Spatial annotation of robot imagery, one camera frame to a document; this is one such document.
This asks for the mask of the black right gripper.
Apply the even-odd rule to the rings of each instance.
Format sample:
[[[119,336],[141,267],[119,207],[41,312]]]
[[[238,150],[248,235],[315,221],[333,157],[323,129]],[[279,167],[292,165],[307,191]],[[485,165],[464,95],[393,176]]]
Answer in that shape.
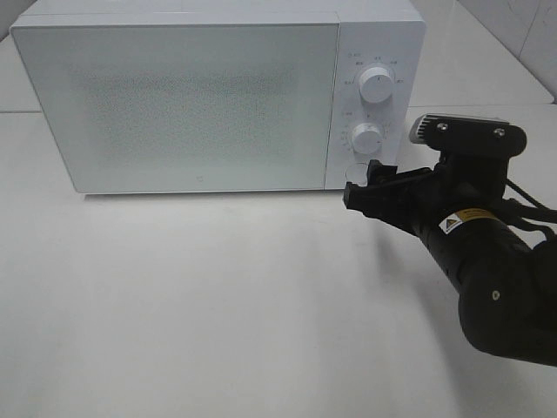
[[[508,161],[526,149],[527,135],[498,118],[426,113],[409,140],[441,152],[433,167],[401,171],[369,161],[366,185],[347,182],[343,203],[418,238],[461,235],[492,238],[509,231],[498,214]]]

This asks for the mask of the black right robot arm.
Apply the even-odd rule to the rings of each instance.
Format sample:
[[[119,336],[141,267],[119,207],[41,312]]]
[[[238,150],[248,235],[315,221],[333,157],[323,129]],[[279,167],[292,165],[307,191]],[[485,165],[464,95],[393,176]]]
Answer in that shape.
[[[371,160],[346,208],[420,239],[459,295],[460,326],[481,352],[556,362],[556,212],[507,176],[526,133],[500,119],[427,113],[409,134],[440,155],[400,172]]]

